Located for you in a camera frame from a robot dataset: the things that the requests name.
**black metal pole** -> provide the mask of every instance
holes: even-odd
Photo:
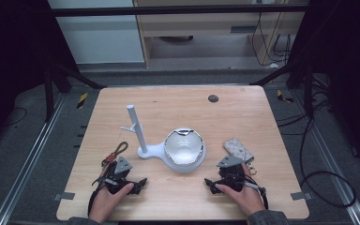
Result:
[[[57,69],[65,72],[67,75],[77,79],[78,81],[82,82],[82,83],[85,83],[86,85],[94,88],[94,89],[102,89],[102,88],[105,88],[107,87],[106,85],[101,85],[101,84],[98,84],[96,82],[92,82],[90,81],[89,79],[85,78],[84,76],[82,76],[81,74],[73,71],[72,69],[69,69],[67,67],[64,67],[63,65],[54,65]]]
[[[297,12],[312,9],[309,4],[267,4],[267,5],[221,5],[221,6],[175,6],[175,7],[96,7],[96,8],[53,8],[51,10],[26,10],[54,17],[124,16],[158,14],[196,13],[241,13],[241,12]]]
[[[46,71],[43,75],[43,80],[45,82],[45,98],[46,98],[46,118],[45,122],[48,122],[54,112],[54,99],[53,99],[53,86],[52,86],[52,71],[51,67],[46,68]]]
[[[306,78],[305,78],[305,102],[304,107],[309,118],[314,116],[314,108],[312,106],[312,67],[309,62],[305,63]]]

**cable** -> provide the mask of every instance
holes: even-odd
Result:
[[[274,53],[274,55],[276,55],[278,57],[282,57],[281,61],[282,61],[282,64],[285,66],[288,63],[289,54],[291,53],[291,35],[287,35],[286,47],[285,47],[285,50],[282,50],[282,51],[276,50],[279,38],[280,38],[280,35],[277,36],[277,39],[274,43],[273,53]]]
[[[120,142],[115,151],[110,153],[106,158],[104,158],[104,160],[101,161],[101,167],[107,168],[107,165],[112,163],[119,154],[125,152],[125,150],[128,149],[128,146],[129,144],[127,142]]]
[[[4,124],[3,126],[7,127],[7,126],[12,126],[12,125],[15,125],[15,124],[18,124],[20,121],[22,121],[25,116],[27,115],[27,110],[23,107],[15,107],[13,108],[14,110],[23,110],[24,111],[24,115],[22,116],[22,118],[18,119],[17,121],[14,121],[14,122],[11,122],[11,123],[8,123],[8,124]]]
[[[303,180],[300,182],[300,187],[303,186],[304,184],[307,184],[308,187],[311,189],[312,192],[314,192],[315,195],[317,195],[324,202],[326,202],[326,203],[328,203],[328,204],[330,204],[332,206],[335,206],[335,207],[338,207],[338,208],[347,208],[349,206],[352,206],[356,202],[356,192],[355,192],[355,189],[353,188],[353,186],[350,184],[350,182],[348,182],[344,177],[342,177],[342,176],[340,176],[340,175],[338,175],[336,173],[328,172],[328,171],[316,171],[316,172],[312,172],[311,174],[309,174],[307,176],[305,174],[304,167],[303,167],[303,148],[304,148],[304,143],[306,141],[306,136],[308,134],[309,127],[313,126],[313,123],[314,123],[314,117],[309,118],[306,129],[305,129],[305,132],[303,134],[302,143],[301,143],[301,146],[300,146],[299,162],[300,162],[300,171],[301,171],[301,174],[303,176]],[[350,189],[352,190],[352,200],[349,203],[346,203],[346,204],[338,204],[338,203],[330,202],[329,200],[324,198],[324,196],[322,196],[317,190],[315,190],[311,186],[311,184],[308,182],[308,179],[310,177],[312,177],[314,175],[317,175],[317,174],[321,174],[321,173],[327,173],[327,174],[333,175],[333,176],[335,176],[337,178],[340,178],[344,183],[346,183],[350,187]]]
[[[264,204],[264,208],[268,209],[268,200],[267,200],[267,192],[265,187],[260,187],[256,181],[254,181],[250,176],[245,174],[245,180],[247,183],[250,183],[252,185],[254,185],[256,190],[258,190],[260,192],[260,196],[262,197],[262,202]]]
[[[327,106],[327,104],[325,104],[325,103],[328,103],[328,101],[327,100],[323,100],[322,102],[320,102],[320,103],[318,103],[317,105],[315,105],[314,107],[313,107],[313,110],[314,111],[318,111],[318,110],[320,110],[323,106]],[[293,115],[293,116],[290,116],[290,117],[288,117],[288,118],[284,118],[284,119],[278,119],[278,120],[276,120],[277,122],[279,122],[279,121],[285,121],[285,120],[289,120],[289,119],[293,119],[293,118],[296,118],[295,120],[292,120],[291,122],[288,122],[288,123],[286,123],[286,124],[282,124],[282,125],[278,125],[278,127],[280,128],[280,127],[285,127],[285,126],[288,126],[288,125],[291,125],[291,124],[294,124],[294,123],[296,123],[297,121],[300,121],[302,118],[304,118],[304,117],[306,117],[306,116],[308,116],[306,113],[301,113],[301,114],[297,114],[297,115]],[[281,135],[288,135],[288,136],[299,136],[299,135],[304,135],[304,132],[303,133],[282,133],[282,132],[280,132],[280,134]]]
[[[269,63],[269,64],[263,64],[263,63],[261,63],[261,62],[259,61],[259,58],[258,58],[258,57],[257,57],[257,61],[258,61],[258,63],[260,64],[260,66],[269,66],[269,65],[271,65],[271,64],[273,64],[273,63],[280,62],[280,60],[272,59],[271,56],[270,56],[270,54],[269,54],[269,52],[268,52],[267,44],[265,43],[265,39],[264,39],[264,35],[263,35],[261,20],[262,20],[262,13],[259,12],[259,19],[258,19],[258,21],[257,21],[256,28],[255,28],[255,30],[254,30],[254,32],[253,32],[252,39],[251,39],[251,41],[252,41],[252,49],[253,49],[256,57],[257,57],[257,52],[256,52],[256,49],[255,49],[255,47],[254,47],[254,37],[255,37],[255,34],[256,34],[256,31],[257,31],[258,27],[260,27],[260,32],[261,32],[261,35],[262,35],[262,43],[264,44],[265,53],[267,54],[268,58],[271,59],[272,62]]]

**white bowl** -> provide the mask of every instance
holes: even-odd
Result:
[[[165,140],[165,153],[177,165],[190,165],[203,153],[203,139],[190,128],[178,128]]]

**aluminum rail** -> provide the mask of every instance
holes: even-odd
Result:
[[[303,97],[300,93],[297,91],[291,90],[292,95],[295,97],[295,101],[297,102],[300,110],[304,113],[304,107],[303,107]],[[332,154],[330,153],[329,147],[326,145],[323,136],[320,132],[320,130],[317,128],[316,125],[313,125],[311,133],[313,135],[313,139],[315,141],[315,144],[318,148],[318,152],[321,155],[321,158],[323,160],[323,163],[326,166],[326,169],[329,172],[336,173],[338,175],[341,175],[342,177],[345,177],[343,171],[339,168],[338,164],[336,163],[335,159],[333,158]],[[332,178],[332,181],[337,189],[337,193],[340,196],[341,200],[344,203],[350,203],[353,199],[353,193],[349,186],[347,186],[344,182],[342,182],[340,179],[334,177]],[[353,224],[360,225],[360,203],[358,200],[355,201],[355,203],[347,208],[347,211],[350,215],[350,218],[352,219]]]
[[[14,207],[17,204],[17,201],[20,199],[20,196],[23,193],[25,185],[31,175],[31,172],[34,170],[34,167],[37,165],[38,158],[40,153],[43,150],[43,147],[48,140],[49,135],[53,129],[53,126],[57,120],[59,113],[63,107],[64,101],[66,99],[65,94],[60,94],[59,99],[57,99],[55,105],[55,113],[52,115],[50,121],[46,122],[40,131],[37,140],[32,147],[28,158],[24,162],[22,169],[19,175],[16,178],[16,181],[12,185],[9,193],[7,194],[4,202],[0,207],[0,225],[7,224],[8,219],[10,218],[11,213],[13,212]]]

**black cable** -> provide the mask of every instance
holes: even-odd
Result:
[[[288,35],[288,37],[287,37],[285,50],[277,50],[277,45],[278,45],[279,38],[280,38],[280,35],[277,36],[276,41],[274,42],[274,47],[273,47],[274,55],[276,55],[278,57],[286,57],[286,56],[289,57],[289,53],[291,52],[290,51],[290,48],[291,48],[291,35]]]
[[[318,96],[319,94],[323,94],[327,97],[328,93],[326,91],[317,91],[312,94],[313,97]]]
[[[313,123],[314,123],[314,117],[310,117],[309,120],[308,120],[308,123],[307,123],[307,126],[306,126],[306,129],[305,129],[305,132],[303,134],[303,139],[302,139],[302,143],[300,145],[300,152],[299,152],[299,163],[300,163],[300,171],[301,171],[301,174],[303,176],[303,180],[300,182],[300,187],[303,186],[304,184],[307,184],[308,187],[311,189],[312,192],[314,192],[315,195],[317,195],[320,199],[322,199],[324,202],[332,205],[332,206],[335,206],[335,207],[338,207],[338,208],[347,208],[349,206],[352,206],[355,202],[356,202],[356,192],[355,192],[355,189],[353,188],[353,186],[350,184],[350,182],[348,182],[344,177],[338,175],[338,174],[335,174],[333,172],[328,172],[328,171],[317,171],[317,172],[312,172],[311,174],[307,175],[305,174],[305,171],[304,171],[304,167],[303,167],[303,149],[304,149],[304,144],[305,144],[305,141],[306,141],[306,136],[308,134],[308,131],[309,131],[309,127],[310,126],[313,126]],[[330,202],[329,200],[327,200],[326,198],[324,198],[324,196],[322,196],[317,190],[315,190],[311,184],[308,182],[308,179],[314,175],[317,175],[317,174],[320,174],[320,173],[327,173],[327,174],[330,174],[330,175],[334,175],[335,177],[337,178],[340,178],[345,184],[347,184],[350,189],[352,190],[352,200],[349,202],[349,203],[346,203],[346,204],[338,204],[338,203],[334,203],[334,202]]]
[[[313,107],[313,110],[314,110],[314,111],[318,111],[318,110],[320,110],[323,106],[327,106],[327,105],[325,105],[325,103],[328,103],[328,101],[327,101],[327,100],[323,100],[322,102],[320,102],[320,103],[318,103],[317,105],[315,105],[315,106]],[[277,121],[277,122],[279,122],[279,121],[285,121],[285,120],[288,120],[288,119],[292,119],[292,118],[297,117],[297,119],[295,119],[295,120],[293,120],[293,121],[291,121],[291,122],[288,122],[288,123],[283,124],[283,125],[278,125],[278,127],[280,128],[280,127],[285,127],[285,126],[294,124],[294,123],[296,123],[297,121],[300,121],[300,119],[302,119],[302,118],[304,118],[304,117],[306,117],[306,116],[308,116],[306,113],[301,113],[301,114],[298,114],[298,115],[290,116],[290,117],[288,117],[288,118],[278,119],[278,120],[276,120],[276,121]],[[282,133],[282,132],[279,132],[279,133],[280,133],[281,135],[288,135],[288,136],[300,136],[300,135],[304,135],[304,132],[303,132],[303,133]]]
[[[262,43],[263,43],[263,45],[264,45],[265,53],[267,54],[268,58],[272,61],[272,62],[269,63],[269,64],[263,64],[263,63],[260,62],[259,58],[257,57],[256,49],[255,49],[255,47],[254,47],[254,37],[255,37],[255,34],[256,34],[256,31],[257,31],[258,27],[260,27],[260,32],[261,32],[261,36],[262,36]],[[273,64],[273,63],[280,62],[280,60],[276,60],[276,59],[271,58],[271,56],[270,56],[270,54],[269,54],[269,52],[268,52],[267,44],[265,43],[265,39],[264,39],[264,35],[263,35],[263,30],[262,30],[262,13],[261,13],[261,12],[259,12],[259,19],[258,19],[258,21],[257,21],[256,28],[255,28],[255,30],[254,30],[254,32],[253,32],[251,41],[252,41],[252,49],[253,49],[256,57],[257,57],[257,61],[258,61],[258,63],[260,64],[260,66],[269,66],[269,65],[271,65],[271,64]]]
[[[286,52],[284,55],[285,65],[288,64],[289,54],[291,53],[291,35],[288,35],[288,39],[286,41]]]
[[[263,202],[263,204],[264,204],[264,208],[265,208],[265,209],[268,209],[268,199],[267,199],[267,192],[266,192],[265,188],[264,188],[264,187],[260,187],[260,186],[256,183],[256,181],[253,180],[253,178],[251,178],[250,176],[248,176],[248,175],[246,175],[246,174],[244,174],[244,176],[245,176],[245,180],[246,180],[247,182],[249,182],[250,184],[253,184],[253,185],[255,185],[255,186],[258,187],[257,190],[259,191],[260,196],[262,196],[262,202]]]
[[[22,116],[22,118],[18,119],[17,121],[14,121],[14,122],[11,122],[11,123],[8,123],[8,124],[4,124],[3,126],[7,127],[7,126],[12,126],[12,125],[15,125],[15,124],[18,124],[20,121],[22,121],[25,116],[27,115],[27,110],[23,107],[14,107],[13,108],[14,110],[23,110],[24,111],[24,115]]]
[[[254,39],[254,35],[255,35],[255,33],[256,33],[257,27],[259,26],[259,28],[260,28],[260,34],[261,34],[261,36],[262,36],[262,43],[264,44],[265,53],[267,54],[268,58],[271,59],[271,61],[272,61],[270,64],[272,64],[272,63],[278,63],[278,62],[283,62],[283,61],[284,61],[283,59],[282,59],[282,60],[277,60],[277,59],[273,59],[273,58],[270,56],[270,53],[268,52],[267,44],[266,44],[265,39],[264,39],[264,34],[263,34],[263,30],[262,30],[262,20],[261,20],[261,18],[262,18],[262,13],[260,12],[260,14],[259,14],[259,20],[258,20],[256,29],[255,29],[255,31],[254,31],[254,33],[253,33],[253,36],[252,36],[252,47],[253,47],[253,50],[254,50],[254,52],[256,53],[256,50],[254,49],[253,39]],[[279,36],[277,36],[275,45],[277,45],[278,40],[279,40]],[[290,46],[291,46],[290,42],[291,42],[291,36],[288,35],[287,44],[286,44],[286,49],[285,49],[285,51],[284,51],[285,53],[284,53],[283,55],[281,55],[281,57],[286,58],[286,55],[290,52]]]
[[[87,205],[87,216],[89,216],[90,211],[92,210],[92,206],[93,206],[93,203],[95,202],[95,198],[98,195],[98,192],[106,187],[106,185],[103,185],[103,184],[105,184],[103,180],[99,181],[96,190],[93,191],[92,195],[90,196],[89,204]]]

